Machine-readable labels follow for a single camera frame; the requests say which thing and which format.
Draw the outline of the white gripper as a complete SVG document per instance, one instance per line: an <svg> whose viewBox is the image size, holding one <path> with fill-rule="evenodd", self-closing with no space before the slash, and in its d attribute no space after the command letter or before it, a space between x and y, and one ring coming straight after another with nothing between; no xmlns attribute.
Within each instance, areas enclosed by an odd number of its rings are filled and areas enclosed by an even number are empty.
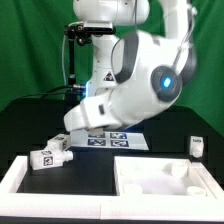
<svg viewBox="0 0 224 224"><path fill-rule="evenodd" d="M122 126L110 110L109 92L87 97L64 116L64 125L68 132L75 130L105 129L113 130Z"/></svg>

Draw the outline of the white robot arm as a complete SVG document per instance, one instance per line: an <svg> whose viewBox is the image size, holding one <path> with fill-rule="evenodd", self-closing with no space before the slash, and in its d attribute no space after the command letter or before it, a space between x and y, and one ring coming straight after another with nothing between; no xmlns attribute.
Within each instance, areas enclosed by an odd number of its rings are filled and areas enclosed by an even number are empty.
<svg viewBox="0 0 224 224"><path fill-rule="evenodd" d="M165 34L138 29L148 0L74 0L82 43L93 41L93 71L86 97L64 116L65 128L124 130L168 109L196 66L190 0L158 0Z"/></svg>

